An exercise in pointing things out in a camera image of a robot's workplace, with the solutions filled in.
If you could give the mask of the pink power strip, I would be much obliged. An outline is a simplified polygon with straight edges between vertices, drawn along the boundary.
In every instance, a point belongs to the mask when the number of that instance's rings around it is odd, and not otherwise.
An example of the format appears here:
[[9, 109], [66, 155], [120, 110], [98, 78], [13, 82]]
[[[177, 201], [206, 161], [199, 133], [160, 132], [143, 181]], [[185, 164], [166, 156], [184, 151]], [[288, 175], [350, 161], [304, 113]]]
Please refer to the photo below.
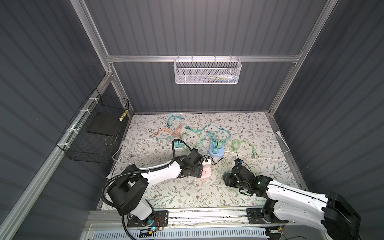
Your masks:
[[212, 176], [211, 165], [203, 166], [201, 180], [209, 179], [211, 176]]

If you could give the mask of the white charger plug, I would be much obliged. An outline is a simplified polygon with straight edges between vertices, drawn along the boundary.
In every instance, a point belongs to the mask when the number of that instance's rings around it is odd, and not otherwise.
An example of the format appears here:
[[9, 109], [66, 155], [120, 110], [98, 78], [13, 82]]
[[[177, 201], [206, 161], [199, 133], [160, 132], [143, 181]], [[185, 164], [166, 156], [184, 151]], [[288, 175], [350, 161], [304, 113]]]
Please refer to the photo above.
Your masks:
[[211, 164], [212, 164], [211, 159], [205, 159], [202, 162], [202, 165], [204, 166], [204, 168], [207, 168], [207, 167], [211, 166]]

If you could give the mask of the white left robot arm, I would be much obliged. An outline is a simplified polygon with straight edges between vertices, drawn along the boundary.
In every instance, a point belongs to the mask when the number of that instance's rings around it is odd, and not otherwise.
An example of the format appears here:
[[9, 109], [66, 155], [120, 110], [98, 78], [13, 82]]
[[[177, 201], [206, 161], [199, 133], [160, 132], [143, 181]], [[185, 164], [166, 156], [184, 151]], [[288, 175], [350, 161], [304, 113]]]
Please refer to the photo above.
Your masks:
[[149, 169], [139, 169], [135, 165], [128, 166], [121, 174], [112, 177], [102, 188], [102, 200], [105, 204], [117, 209], [120, 216], [132, 215], [144, 225], [149, 226], [156, 218], [156, 211], [144, 199], [149, 187], [171, 179], [202, 176], [203, 156], [197, 149], [188, 155], [176, 156], [164, 165]]

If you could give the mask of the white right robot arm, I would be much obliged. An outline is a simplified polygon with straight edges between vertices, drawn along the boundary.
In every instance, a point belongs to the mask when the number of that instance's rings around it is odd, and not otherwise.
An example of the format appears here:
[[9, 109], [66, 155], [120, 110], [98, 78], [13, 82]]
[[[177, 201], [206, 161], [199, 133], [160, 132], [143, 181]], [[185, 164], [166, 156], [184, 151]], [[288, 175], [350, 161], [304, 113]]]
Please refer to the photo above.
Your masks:
[[262, 197], [264, 206], [251, 216], [267, 223], [295, 222], [323, 231], [333, 240], [359, 240], [361, 217], [340, 194], [311, 193], [282, 184], [270, 177], [254, 175], [245, 162], [235, 159], [223, 174], [225, 185], [248, 197]]

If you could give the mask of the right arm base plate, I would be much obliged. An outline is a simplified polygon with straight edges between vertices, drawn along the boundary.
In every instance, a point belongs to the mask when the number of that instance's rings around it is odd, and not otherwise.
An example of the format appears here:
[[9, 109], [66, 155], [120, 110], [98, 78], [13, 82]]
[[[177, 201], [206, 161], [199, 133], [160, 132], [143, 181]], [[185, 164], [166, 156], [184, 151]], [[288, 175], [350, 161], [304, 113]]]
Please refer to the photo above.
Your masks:
[[274, 208], [247, 208], [247, 218], [250, 224], [280, 224], [288, 221], [280, 220], [274, 214]]

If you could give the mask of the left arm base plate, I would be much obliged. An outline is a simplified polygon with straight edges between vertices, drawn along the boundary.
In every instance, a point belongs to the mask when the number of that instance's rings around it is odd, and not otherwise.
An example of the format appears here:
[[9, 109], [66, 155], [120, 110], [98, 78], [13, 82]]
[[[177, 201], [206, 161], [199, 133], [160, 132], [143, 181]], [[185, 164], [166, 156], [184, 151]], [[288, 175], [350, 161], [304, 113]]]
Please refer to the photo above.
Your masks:
[[141, 228], [141, 227], [166, 227], [168, 225], [169, 211], [161, 210], [155, 211], [146, 219], [140, 220], [134, 215], [128, 215], [127, 227]]

